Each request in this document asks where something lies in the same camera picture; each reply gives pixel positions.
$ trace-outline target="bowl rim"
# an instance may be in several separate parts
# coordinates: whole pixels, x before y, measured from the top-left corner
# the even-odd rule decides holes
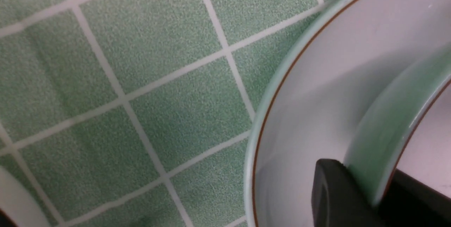
[[[248,137],[248,145],[245,155],[244,167],[244,201],[247,224],[249,227],[258,227],[258,219],[255,208],[255,171],[258,157],[258,149],[261,137],[265,128],[266,120],[271,111],[277,95],[290,74],[296,62],[300,59],[303,52],[309,47],[314,39],[335,19],[359,0],[337,0],[327,8],[298,38],[291,47],[288,54],[280,63],[276,72],[271,78],[265,93],[258,106],[255,118],[253,120],[251,132]]]

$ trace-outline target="bowl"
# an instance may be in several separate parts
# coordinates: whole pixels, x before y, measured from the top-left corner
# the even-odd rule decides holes
[[[451,41],[450,12],[451,0],[337,0],[317,17],[280,64],[253,121],[244,176],[249,227],[313,226],[316,161],[344,160],[382,91]]]
[[[366,112],[344,164],[371,206],[381,202],[401,154],[450,84],[451,48],[444,47],[403,71]]]

